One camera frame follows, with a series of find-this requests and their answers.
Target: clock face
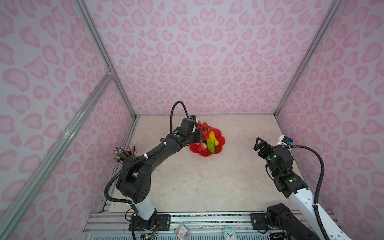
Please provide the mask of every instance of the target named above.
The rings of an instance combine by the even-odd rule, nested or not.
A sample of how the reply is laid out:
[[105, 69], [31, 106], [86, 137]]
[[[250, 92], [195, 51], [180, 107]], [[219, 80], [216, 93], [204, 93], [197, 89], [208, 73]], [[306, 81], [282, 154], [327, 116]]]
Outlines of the clock face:
[[224, 240], [237, 240], [236, 229], [227, 228], [227, 229], [224, 229], [223, 233], [224, 233]]

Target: red flower-shaped plate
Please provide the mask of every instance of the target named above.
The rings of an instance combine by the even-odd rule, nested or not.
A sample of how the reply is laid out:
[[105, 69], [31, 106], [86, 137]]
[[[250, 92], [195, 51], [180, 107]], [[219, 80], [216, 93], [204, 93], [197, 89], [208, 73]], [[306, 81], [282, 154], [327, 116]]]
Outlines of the red flower-shaped plate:
[[[225, 138], [221, 135], [221, 131], [218, 130], [217, 128], [213, 128], [212, 131], [215, 133], [215, 137], [216, 139], [218, 140], [219, 142], [219, 145], [215, 146], [215, 149], [216, 149], [216, 152], [214, 154], [218, 154], [221, 152], [221, 150], [223, 149], [223, 146], [225, 144]], [[202, 152], [198, 152], [197, 151], [197, 145], [195, 143], [192, 143], [191, 145], [189, 145], [189, 149], [194, 152], [194, 153], [199, 153], [201, 156], [203, 157], [209, 157], [211, 156], [213, 153], [211, 153], [208, 148], [205, 149], [204, 151]]]

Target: label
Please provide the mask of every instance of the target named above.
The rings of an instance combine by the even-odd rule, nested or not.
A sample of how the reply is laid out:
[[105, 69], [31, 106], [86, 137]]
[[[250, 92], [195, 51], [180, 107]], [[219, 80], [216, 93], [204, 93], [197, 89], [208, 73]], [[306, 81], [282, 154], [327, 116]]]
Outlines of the label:
[[183, 239], [184, 235], [188, 232], [188, 230], [185, 228], [185, 226], [182, 226], [179, 231], [177, 232], [176, 236], [180, 239]]

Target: cucumber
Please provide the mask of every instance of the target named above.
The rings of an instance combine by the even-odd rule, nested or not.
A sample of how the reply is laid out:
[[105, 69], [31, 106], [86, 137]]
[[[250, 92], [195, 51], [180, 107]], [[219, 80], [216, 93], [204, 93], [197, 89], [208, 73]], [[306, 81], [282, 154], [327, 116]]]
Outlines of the cucumber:
[[207, 140], [207, 147], [208, 147], [208, 151], [210, 151], [211, 153], [216, 152], [215, 137], [212, 134], [209, 135], [209, 139]]

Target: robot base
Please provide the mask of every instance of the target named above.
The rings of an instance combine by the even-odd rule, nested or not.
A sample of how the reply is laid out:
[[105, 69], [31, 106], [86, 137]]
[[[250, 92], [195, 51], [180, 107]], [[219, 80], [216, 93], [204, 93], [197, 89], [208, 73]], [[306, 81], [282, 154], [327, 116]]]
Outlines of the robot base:
[[154, 231], [155, 223], [159, 222], [158, 231], [169, 231], [170, 226], [170, 215], [169, 214], [157, 214], [155, 212], [148, 220], [144, 220], [139, 216], [134, 216], [129, 223], [129, 231], [132, 231], [132, 220], [133, 220], [133, 228], [136, 232], [145, 232], [145, 231]]

